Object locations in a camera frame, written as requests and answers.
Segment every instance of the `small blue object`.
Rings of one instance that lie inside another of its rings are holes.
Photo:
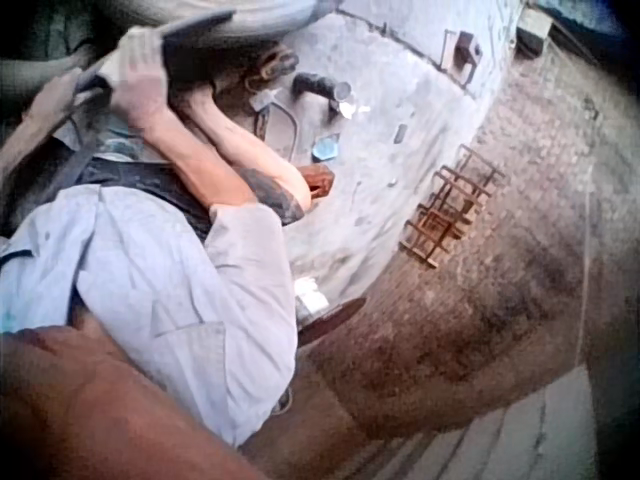
[[[328,137],[321,138],[313,146],[311,155],[315,163],[327,162],[333,160],[338,156],[339,148],[338,141],[340,140],[340,134],[334,133]]]

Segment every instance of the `forearm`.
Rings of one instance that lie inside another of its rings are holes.
[[[236,167],[262,172],[288,190],[303,211],[309,209],[311,194],[300,172],[263,141],[227,118],[213,102],[193,111],[191,118],[225,160]]]
[[[0,150],[0,192],[7,187],[11,173],[44,143],[49,133],[29,117],[18,126]]]
[[[205,208],[255,203],[249,186],[210,145],[198,140],[169,109],[143,133],[144,140],[174,166]]]

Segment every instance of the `shirt pocket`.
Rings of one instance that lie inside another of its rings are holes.
[[[235,444],[225,374],[225,328],[200,323],[152,340],[151,375],[197,420],[227,443]]]

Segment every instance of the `work shirt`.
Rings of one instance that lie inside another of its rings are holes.
[[[0,246],[3,331],[67,324],[77,291],[147,376],[242,444],[293,376],[293,282],[270,208],[210,215],[203,245],[184,215],[147,193],[61,191]]]

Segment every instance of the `floor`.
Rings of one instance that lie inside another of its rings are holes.
[[[620,399],[591,372],[638,351],[639,129],[604,71],[553,45],[516,58],[473,143],[510,186],[439,270],[394,255],[357,317],[301,353],[303,400],[249,458],[274,478],[328,478],[371,441],[465,428],[585,360],[600,422]]]

